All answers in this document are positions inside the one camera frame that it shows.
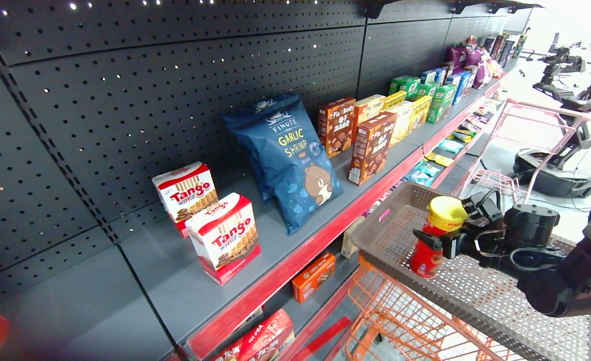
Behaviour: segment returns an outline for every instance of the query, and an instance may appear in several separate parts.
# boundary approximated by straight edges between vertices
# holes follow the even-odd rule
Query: store shelf
[[[0,359],[157,359],[171,346],[117,247],[0,303]]]
[[[426,149],[436,146],[479,106],[481,96],[491,94],[498,86],[495,79],[484,90],[473,89],[452,107],[446,116],[449,121],[415,130],[390,149],[385,169],[359,187],[346,177],[351,154],[346,151],[333,158],[343,194],[321,207],[294,235],[286,235],[276,203],[261,203],[251,176],[218,189],[220,196],[238,192],[252,201],[262,247],[256,260],[224,286],[204,274],[190,242],[183,240],[166,219],[124,239],[126,256],[172,336],[186,342],[197,357],[210,354],[222,342],[222,335],[233,333],[246,315],[275,295],[410,171],[422,159],[422,144]]]

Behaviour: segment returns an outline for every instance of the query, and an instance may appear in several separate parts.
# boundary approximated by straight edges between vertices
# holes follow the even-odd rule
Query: blue snack bag
[[[224,117],[224,121],[229,122],[231,121],[231,118]],[[260,199],[262,199],[262,203],[266,203],[266,201],[273,198],[273,194],[270,189],[268,189],[268,185],[266,185],[266,174],[257,162],[257,158],[253,154],[253,151],[247,148],[241,141],[238,140],[238,143],[249,160],[249,166],[251,167],[251,171],[257,182],[257,192],[259,193]]]
[[[299,96],[282,94],[233,109],[222,118],[264,172],[289,235],[342,193]]]

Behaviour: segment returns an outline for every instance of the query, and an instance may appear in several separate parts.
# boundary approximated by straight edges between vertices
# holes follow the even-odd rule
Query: cartoon bear
[[[332,176],[313,162],[305,168],[305,189],[307,193],[316,199],[316,204],[321,206],[332,197]]]

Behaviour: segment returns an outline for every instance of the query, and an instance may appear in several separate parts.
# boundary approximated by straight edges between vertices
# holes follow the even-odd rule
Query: basket handle
[[[530,103],[529,101],[516,100],[514,98],[508,98],[507,103],[517,104],[517,105],[525,105],[526,107],[547,110],[549,112],[555,112],[555,113],[559,113],[559,114],[573,116],[576,118],[576,122],[591,121],[591,117],[587,116],[587,113],[577,112],[575,110],[546,107],[545,105]]]

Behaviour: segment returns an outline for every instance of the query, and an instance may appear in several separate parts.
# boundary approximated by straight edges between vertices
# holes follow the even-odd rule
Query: red shelf edge
[[[202,326],[193,336],[186,340],[186,345],[199,358],[205,358],[218,345],[222,335],[232,334],[257,307],[264,304],[275,293],[286,285],[291,279],[309,264],[313,258],[320,254],[326,247],[344,232],[358,217],[385,192],[407,174],[424,156],[424,146],[431,149],[460,125],[466,117],[478,109],[482,101],[500,87],[500,80],[484,92],[484,95],[473,101],[462,112],[450,119],[440,130],[428,139],[423,146],[413,151],[403,159],[389,173],[381,178],[378,183],[362,193],[350,206],[345,208],[334,221],[323,226],[311,238],[306,240],[296,251],[280,261],[272,272],[266,273],[254,284],[250,285],[240,296],[231,301],[224,310],[220,311],[211,322]]]
[[[309,338],[318,331],[319,327],[325,322],[326,318],[335,310],[335,308],[342,302],[345,295],[349,292],[351,286],[353,286],[353,275],[355,271],[351,273],[349,278],[336,290],[332,297],[325,303],[320,310],[309,320],[309,322],[303,327],[303,329],[296,334],[295,340],[289,345],[277,361],[288,361],[300,351]]]

